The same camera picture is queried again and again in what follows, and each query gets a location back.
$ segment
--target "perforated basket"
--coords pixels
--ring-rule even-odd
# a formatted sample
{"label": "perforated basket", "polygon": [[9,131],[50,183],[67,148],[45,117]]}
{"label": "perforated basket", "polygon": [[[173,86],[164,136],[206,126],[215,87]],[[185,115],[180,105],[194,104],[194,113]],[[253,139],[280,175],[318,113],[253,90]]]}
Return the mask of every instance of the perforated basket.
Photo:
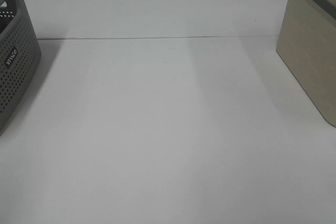
{"label": "perforated basket", "polygon": [[1,131],[30,84],[41,51],[24,0],[0,5]]}

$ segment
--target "basket logo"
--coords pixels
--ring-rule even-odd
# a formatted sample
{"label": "basket logo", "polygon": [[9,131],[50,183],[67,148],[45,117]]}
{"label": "basket logo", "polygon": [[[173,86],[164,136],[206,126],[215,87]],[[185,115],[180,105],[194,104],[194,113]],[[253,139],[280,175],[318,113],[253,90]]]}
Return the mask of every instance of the basket logo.
{"label": "basket logo", "polygon": [[18,51],[17,51],[16,47],[14,46],[11,49],[11,51],[9,52],[8,56],[5,58],[5,61],[4,61],[4,64],[5,64],[7,69],[9,69],[11,67],[11,65],[13,64],[17,55],[18,55]]}

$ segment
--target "storage box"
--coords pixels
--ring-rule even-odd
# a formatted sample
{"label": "storage box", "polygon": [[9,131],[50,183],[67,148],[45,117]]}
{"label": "storage box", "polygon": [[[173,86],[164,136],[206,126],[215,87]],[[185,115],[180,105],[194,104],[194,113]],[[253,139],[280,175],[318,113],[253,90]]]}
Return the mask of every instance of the storage box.
{"label": "storage box", "polygon": [[336,0],[288,0],[277,52],[336,126]]}

